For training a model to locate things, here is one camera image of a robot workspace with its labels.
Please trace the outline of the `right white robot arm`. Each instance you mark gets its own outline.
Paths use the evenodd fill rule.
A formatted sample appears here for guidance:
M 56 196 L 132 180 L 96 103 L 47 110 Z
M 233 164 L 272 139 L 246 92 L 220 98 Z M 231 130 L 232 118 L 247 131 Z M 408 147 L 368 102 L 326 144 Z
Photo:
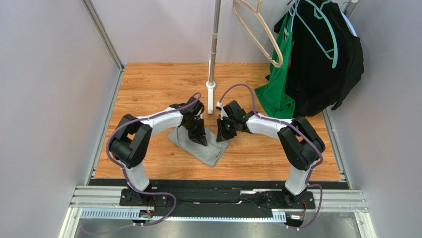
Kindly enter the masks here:
M 321 158 L 326 146 L 306 118 L 277 119 L 254 111 L 246 112 L 237 101 L 216 106 L 217 142 L 234 138 L 237 133 L 261 134 L 279 139 L 291 164 L 289 177 L 282 189 L 287 204 L 299 202 L 307 190 L 312 169 Z

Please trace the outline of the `grey cloth napkin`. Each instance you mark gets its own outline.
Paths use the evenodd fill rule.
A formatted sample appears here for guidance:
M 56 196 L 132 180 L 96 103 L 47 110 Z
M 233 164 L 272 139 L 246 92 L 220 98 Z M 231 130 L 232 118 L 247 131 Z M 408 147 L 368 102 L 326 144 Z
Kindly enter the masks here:
M 180 149 L 186 151 L 209 167 L 215 167 L 229 146 L 228 141 L 217 142 L 217 135 L 205 128 L 207 145 L 200 145 L 188 139 L 188 131 L 184 127 L 175 128 L 167 138 Z

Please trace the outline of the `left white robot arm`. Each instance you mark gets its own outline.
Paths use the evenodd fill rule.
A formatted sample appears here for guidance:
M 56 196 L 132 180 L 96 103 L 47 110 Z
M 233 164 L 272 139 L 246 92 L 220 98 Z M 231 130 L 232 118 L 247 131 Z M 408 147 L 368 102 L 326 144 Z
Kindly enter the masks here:
M 106 143 L 108 158 L 123 171 L 128 187 L 142 195 L 152 195 L 145 190 L 150 185 L 143 160 L 150 138 L 170 128 L 183 127 L 190 142 L 207 146 L 200 93 L 195 93 L 186 103 L 172 104 L 163 111 L 135 117 L 126 114 Z

